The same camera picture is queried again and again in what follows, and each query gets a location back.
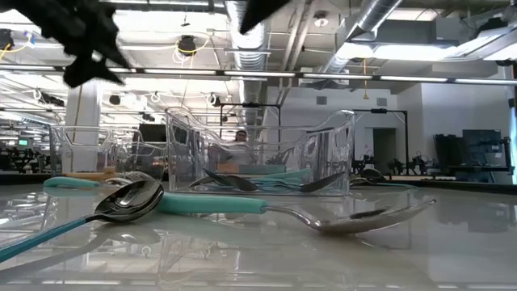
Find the large silver ceiling duct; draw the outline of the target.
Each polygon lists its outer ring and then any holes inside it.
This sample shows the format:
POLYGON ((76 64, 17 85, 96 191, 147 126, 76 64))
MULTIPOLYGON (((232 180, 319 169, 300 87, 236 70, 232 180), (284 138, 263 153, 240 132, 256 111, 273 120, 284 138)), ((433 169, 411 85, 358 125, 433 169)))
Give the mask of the large silver ceiling duct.
MULTIPOLYGON (((229 32, 232 47, 239 50, 254 50, 254 52, 235 53, 235 67, 245 71, 263 71, 266 68, 266 54, 261 53, 265 48, 266 28, 260 23, 246 34, 239 32, 241 22, 246 12, 245 1, 225 1, 229 16, 229 32)), ((239 80, 239 99, 241 103, 258 103, 262 90, 261 81, 239 80)))

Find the black monitor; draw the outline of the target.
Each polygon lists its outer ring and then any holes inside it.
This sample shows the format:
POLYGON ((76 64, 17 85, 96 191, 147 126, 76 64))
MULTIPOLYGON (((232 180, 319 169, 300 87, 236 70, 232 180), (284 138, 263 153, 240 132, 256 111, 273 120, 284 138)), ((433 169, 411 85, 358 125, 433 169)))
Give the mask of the black monitor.
POLYGON ((140 124, 138 130, 145 142, 166 142, 166 126, 164 124, 140 124))

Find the large light-teal-handled spoon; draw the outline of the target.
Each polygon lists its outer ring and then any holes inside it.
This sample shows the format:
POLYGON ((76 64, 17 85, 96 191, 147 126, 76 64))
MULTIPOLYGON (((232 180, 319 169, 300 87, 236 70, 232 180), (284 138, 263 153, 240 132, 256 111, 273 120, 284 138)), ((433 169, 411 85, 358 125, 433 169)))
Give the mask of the large light-teal-handled spoon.
POLYGON ((322 234, 359 234, 385 229, 408 221, 435 203, 435 200, 424 200, 416 205, 400 209, 376 209, 353 213, 348 217, 317 220, 295 209, 272 205, 261 199, 237 196, 181 195, 167 192, 158 203, 158 211, 174 215, 277 212, 292 216, 322 234))

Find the long ceiling light rail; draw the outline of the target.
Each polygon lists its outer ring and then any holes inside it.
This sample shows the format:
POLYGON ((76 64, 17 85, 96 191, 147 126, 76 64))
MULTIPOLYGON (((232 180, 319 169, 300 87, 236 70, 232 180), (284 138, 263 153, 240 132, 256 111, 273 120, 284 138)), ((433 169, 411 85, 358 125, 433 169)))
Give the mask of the long ceiling light rail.
POLYGON ((312 80, 347 80, 368 82, 420 82, 420 83, 445 83, 455 85, 482 85, 482 86, 517 86, 516 79, 494 78, 448 78, 448 77, 421 77, 421 76, 395 76, 375 74, 328 74, 328 73, 304 73, 304 72, 274 72, 274 71, 246 71, 246 70, 198 70, 198 69, 148 69, 148 68, 109 68, 112 73, 120 77, 134 78, 164 78, 183 77, 208 77, 208 78, 303 78, 312 80))

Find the dark-teal-handled spoon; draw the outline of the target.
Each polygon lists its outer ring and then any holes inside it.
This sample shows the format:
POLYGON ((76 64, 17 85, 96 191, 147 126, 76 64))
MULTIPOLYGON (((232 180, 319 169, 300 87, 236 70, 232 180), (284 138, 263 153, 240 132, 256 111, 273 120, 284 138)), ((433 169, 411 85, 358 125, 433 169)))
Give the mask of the dark-teal-handled spoon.
POLYGON ((154 210, 164 195, 162 184, 155 180, 140 180, 125 185, 104 198, 95 211, 74 221, 39 232, 0 248, 0 263, 58 237, 91 221, 126 223, 135 221, 154 210))

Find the grey door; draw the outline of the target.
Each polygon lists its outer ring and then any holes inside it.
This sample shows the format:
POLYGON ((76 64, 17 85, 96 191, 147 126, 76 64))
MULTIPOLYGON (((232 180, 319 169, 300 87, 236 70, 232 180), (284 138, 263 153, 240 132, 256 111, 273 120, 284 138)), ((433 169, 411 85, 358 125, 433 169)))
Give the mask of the grey door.
POLYGON ((397 130, 373 129, 372 135, 375 168, 383 174, 389 173, 388 164, 397 158, 397 130))

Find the tall black metal frame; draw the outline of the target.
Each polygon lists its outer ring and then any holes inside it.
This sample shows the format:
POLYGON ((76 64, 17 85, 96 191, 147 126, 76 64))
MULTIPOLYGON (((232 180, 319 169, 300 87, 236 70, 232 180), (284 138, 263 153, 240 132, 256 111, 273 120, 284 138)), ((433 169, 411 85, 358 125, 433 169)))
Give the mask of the tall black metal frame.
POLYGON ((406 169, 403 171, 403 174, 402 175, 410 175, 410 167, 409 167, 409 162, 410 162, 410 156, 409 156, 409 126, 408 126, 408 121, 409 121, 409 118, 408 118, 408 111, 407 110, 389 110, 389 109, 386 109, 386 108, 371 108, 371 109, 352 109, 353 112, 368 112, 368 113, 371 113, 371 114, 387 114, 387 113, 392 113, 393 115, 395 115, 395 117, 397 117, 403 124, 404 124, 404 128, 405 128, 405 165, 406 165, 406 169), (397 114, 398 113, 401 113, 403 116, 404 116, 404 119, 402 120, 397 114))

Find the white pillar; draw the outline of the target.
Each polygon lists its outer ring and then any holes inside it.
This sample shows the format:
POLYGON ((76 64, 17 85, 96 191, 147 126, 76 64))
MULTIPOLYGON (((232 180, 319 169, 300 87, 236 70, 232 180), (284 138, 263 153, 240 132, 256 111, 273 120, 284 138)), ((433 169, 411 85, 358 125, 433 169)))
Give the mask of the white pillar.
POLYGON ((98 127, 103 99, 103 83, 90 80, 69 89, 65 114, 65 141, 62 167, 65 173, 95 171, 98 127))

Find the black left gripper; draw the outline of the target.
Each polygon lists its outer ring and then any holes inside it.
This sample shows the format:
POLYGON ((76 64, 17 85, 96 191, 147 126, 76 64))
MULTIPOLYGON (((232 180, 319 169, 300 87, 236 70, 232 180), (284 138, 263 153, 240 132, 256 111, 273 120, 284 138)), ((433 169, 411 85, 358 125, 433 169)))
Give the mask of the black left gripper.
POLYGON ((65 67, 63 80, 77 87, 94 78, 123 85, 106 66, 106 60, 128 69, 129 63, 116 45, 116 7, 99 0, 23 0, 23 15, 40 27, 41 35, 64 46, 65 53, 77 56, 65 67), (92 58, 96 51, 102 56, 92 58))

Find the black background workstation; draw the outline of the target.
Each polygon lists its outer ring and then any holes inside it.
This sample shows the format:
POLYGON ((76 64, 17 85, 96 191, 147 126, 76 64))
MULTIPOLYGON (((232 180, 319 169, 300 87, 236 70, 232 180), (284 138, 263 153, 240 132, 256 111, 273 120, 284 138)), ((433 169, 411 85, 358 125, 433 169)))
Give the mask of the black background workstation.
POLYGON ((495 173, 513 175, 511 139, 496 129, 464 129, 461 136, 433 136, 441 172, 456 180, 496 183, 495 173))

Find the person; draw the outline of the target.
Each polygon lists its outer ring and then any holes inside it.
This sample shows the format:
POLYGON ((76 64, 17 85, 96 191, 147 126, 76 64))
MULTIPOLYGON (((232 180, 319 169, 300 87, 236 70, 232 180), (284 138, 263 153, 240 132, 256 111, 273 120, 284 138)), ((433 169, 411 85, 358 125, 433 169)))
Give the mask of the person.
POLYGON ((253 150, 247 144, 247 132, 238 130, 235 134, 235 143, 230 147, 230 160, 238 165, 251 165, 255 163, 253 150))

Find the small black metal frame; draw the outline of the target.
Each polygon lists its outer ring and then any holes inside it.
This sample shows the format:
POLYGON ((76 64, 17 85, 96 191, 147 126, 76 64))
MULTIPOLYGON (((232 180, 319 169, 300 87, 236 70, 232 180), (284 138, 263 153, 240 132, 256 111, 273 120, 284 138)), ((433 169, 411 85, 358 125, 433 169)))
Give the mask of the small black metal frame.
POLYGON ((219 125, 220 125, 220 129, 219 129, 219 137, 222 138, 222 125, 224 123, 223 121, 223 116, 226 116, 226 113, 224 114, 223 111, 224 111, 224 107, 225 106, 230 106, 231 109, 229 109, 230 111, 233 110, 233 108, 235 107, 241 107, 241 108, 275 108, 276 111, 277 111, 277 120, 278 120, 278 126, 280 127, 282 125, 282 122, 281 122, 281 106, 278 105, 278 104, 269 104, 269 103, 254 103, 254 102, 247 102, 247 103, 221 103, 220 106, 219 106, 219 125))

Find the wide clear plastic bin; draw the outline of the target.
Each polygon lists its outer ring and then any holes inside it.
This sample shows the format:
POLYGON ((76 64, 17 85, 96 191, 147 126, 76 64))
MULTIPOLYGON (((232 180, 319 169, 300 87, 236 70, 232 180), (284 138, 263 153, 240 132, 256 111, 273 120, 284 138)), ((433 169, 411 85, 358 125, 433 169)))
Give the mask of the wide clear plastic bin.
POLYGON ((219 137, 219 111, 206 117, 186 108, 165 111, 170 190, 194 193, 227 194, 345 194, 353 158, 355 115, 338 110, 313 125, 283 123, 268 117, 265 108, 225 106, 222 138, 219 137), (238 165, 230 160, 230 146, 238 130, 247 132, 247 144, 255 163, 238 165), (252 178, 291 178, 295 183, 312 183, 345 171, 330 186, 303 193, 280 187, 260 187, 245 192, 210 178, 207 169, 219 175, 252 178))

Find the narrow clear plastic bin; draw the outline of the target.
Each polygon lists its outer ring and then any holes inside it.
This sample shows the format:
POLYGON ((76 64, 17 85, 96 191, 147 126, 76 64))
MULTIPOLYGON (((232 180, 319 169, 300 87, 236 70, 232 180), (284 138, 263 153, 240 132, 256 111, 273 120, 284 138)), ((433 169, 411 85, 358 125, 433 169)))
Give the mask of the narrow clear plastic bin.
MULTIPOLYGON (((50 165, 53 176, 65 176, 62 167, 65 125, 50 129, 50 165)), ((160 143, 145 142, 140 131, 129 128, 98 127, 97 164, 95 171, 122 173, 140 171, 162 179, 167 162, 166 147, 160 143)))

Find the slanted silver ceiling duct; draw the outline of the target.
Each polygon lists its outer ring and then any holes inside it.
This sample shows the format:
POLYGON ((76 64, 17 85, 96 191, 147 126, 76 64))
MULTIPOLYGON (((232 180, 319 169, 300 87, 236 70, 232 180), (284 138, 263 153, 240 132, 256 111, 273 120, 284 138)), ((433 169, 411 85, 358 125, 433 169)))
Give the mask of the slanted silver ceiling duct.
POLYGON ((335 50, 319 72, 338 74, 350 60, 364 59, 359 53, 364 53, 365 49, 352 41, 362 35, 366 36, 366 41, 374 41, 378 28, 402 2, 403 0, 363 0, 359 11, 340 23, 334 37, 335 50))

